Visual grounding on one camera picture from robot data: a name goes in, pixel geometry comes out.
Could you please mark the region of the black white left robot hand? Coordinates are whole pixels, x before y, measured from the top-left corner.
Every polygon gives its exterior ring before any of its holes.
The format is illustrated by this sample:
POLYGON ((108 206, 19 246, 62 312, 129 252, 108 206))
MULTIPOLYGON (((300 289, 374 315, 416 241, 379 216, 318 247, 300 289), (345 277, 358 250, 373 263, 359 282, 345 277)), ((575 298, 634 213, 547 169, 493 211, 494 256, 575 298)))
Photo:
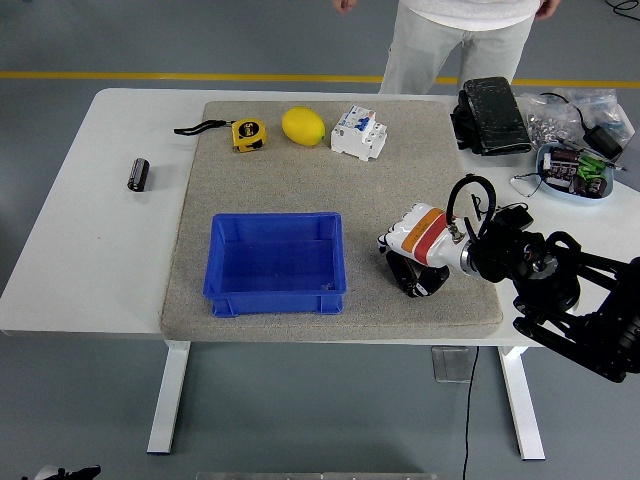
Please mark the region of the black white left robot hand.
POLYGON ((46 465, 35 475, 34 480, 93 480, 101 471, 100 465, 92 465, 76 471, 46 465))

